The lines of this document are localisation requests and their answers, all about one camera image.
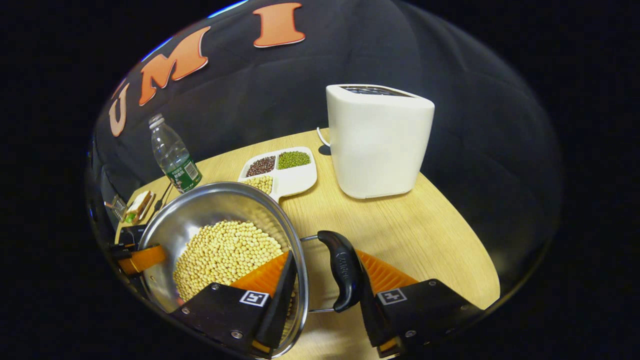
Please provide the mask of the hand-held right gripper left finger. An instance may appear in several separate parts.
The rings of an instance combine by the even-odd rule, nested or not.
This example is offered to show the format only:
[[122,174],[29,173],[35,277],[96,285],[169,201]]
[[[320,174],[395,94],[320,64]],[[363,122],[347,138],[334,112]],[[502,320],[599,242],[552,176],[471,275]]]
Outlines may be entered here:
[[273,358],[285,331],[298,258],[286,251],[231,285],[211,282],[169,316],[226,353]]

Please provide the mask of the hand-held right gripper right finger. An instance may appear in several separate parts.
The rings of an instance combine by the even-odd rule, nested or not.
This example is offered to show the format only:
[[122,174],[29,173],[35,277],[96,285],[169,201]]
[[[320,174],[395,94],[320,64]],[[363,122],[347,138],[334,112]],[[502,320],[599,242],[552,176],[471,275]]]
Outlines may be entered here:
[[363,323],[380,358],[443,342],[485,313],[439,279],[419,281],[365,251],[356,253],[365,272]]

